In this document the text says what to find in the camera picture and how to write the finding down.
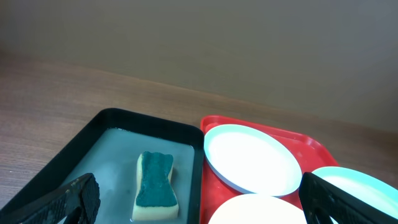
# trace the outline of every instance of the gray wall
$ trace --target gray wall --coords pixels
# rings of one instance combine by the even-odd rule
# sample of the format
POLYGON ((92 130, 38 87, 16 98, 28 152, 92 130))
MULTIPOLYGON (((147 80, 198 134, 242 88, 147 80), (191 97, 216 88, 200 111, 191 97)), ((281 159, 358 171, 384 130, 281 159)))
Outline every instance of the gray wall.
POLYGON ((397 0, 4 0, 0 48, 398 131, 397 0))

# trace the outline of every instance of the black tray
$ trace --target black tray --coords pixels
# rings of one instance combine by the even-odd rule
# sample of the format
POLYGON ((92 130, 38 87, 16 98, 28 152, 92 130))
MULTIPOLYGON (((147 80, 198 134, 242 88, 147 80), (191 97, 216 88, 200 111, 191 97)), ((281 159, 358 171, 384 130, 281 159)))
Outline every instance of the black tray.
POLYGON ((187 124, 116 108, 100 111, 59 154, 3 207, 0 216, 11 213, 60 187, 103 133, 111 128, 177 142, 193 148, 187 223, 199 223, 204 138, 202 131, 187 124))

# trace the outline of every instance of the plate rim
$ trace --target plate rim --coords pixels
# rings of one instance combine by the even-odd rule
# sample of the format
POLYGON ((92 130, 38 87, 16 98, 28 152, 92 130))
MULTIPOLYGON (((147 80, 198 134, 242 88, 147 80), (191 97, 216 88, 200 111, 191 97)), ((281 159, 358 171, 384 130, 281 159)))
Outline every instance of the plate rim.
POLYGON ((295 161, 292 164, 292 167, 294 167, 294 170, 295 170, 295 171, 293 171, 292 176, 293 177, 296 176, 294 178, 297 179, 297 180, 294 182, 294 184, 292 185, 291 188, 289 188, 289 189, 285 190, 284 192, 281 192, 281 193, 279 193, 277 195, 271 195, 270 194, 270 196, 283 197, 285 195, 288 195, 288 194, 291 194, 291 193, 295 192, 298 189, 298 187, 300 186, 301 178, 302 178, 302 170, 301 170, 299 162, 296 160, 296 158, 294 157, 292 152, 290 152, 282 143, 280 143, 278 140, 276 140, 275 138, 273 138, 269 134, 264 133, 264 132, 262 132, 262 131, 260 131, 258 129, 251 128, 251 127, 248 127, 248 126, 245 126, 245 125, 240 125, 240 124, 221 124, 221 125, 215 126, 214 128, 211 128, 205 134, 205 141, 204 141, 204 144, 203 144, 203 148, 205 150, 206 160, 207 160, 210 168, 217 175, 218 178, 220 178, 228 186, 232 187, 233 189, 235 189, 235 190, 237 190, 237 191, 239 191, 241 193, 244 193, 244 194, 258 193, 258 192, 252 192, 249 189, 245 189, 245 188, 241 187, 240 185, 235 184, 233 181, 227 179, 223 174, 221 174, 218 171, 218 169, 215 167, 215 165, 213 165, 213 163, 211 162, 211 159, 209 159, 211 156, 210 156, 210 150, 209 150, 210 148, 208 146, 210 145, 211 140, 215 136, 217 136, 219 134, 227 133, 227 132, 233 132, 233 131, 222 131, 220 133, 217 133, 217 131, 219 132, 219 129, 225 129, 225 128, 228 129, 229 128, 228 126, 229 127, 235 127, 237 129, 245 129, 245 130, 250 131, 252 133, 258 133, 259 135, 264 137, 264 139, 261 138, 262 141, 267 142, 273 148, 279 148, 279 150, 280 149, 285 150, 286 151, 285 153, 288 154, 291 157, 290 160, 291 161, 295 161))

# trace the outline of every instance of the wooden table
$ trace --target wooden table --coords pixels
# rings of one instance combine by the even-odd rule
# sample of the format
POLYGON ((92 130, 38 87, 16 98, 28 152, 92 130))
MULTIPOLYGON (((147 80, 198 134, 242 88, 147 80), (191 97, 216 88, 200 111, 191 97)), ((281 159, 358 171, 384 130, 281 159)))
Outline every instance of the wooden table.
POLYGON ((398 187, 398 134, 62 63, 0 55, 0 208, 96 113, 123 108, 199 126, 222 114, 305 133, 341 166, 398 187))

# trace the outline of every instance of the white bowl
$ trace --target white bowl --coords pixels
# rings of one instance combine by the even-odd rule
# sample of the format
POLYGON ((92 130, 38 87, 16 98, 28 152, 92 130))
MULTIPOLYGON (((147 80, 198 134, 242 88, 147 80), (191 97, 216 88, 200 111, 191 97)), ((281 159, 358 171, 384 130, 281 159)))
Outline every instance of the white bowl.
POLYGON ((213 172, 244 194, 281 197, 300 185, 301 168, 279 141, 237 124, 217 126, 205 135, 205 154, 213 172))
POLYGON ((343 167, 322 167, 312 173, 398 219, 398 190, 383 181, 343 167))
POLYGON ((272 223, 306 224, 304 212, 296 206, 268 195, 244 194, 222 204, 209 224, 272 223))

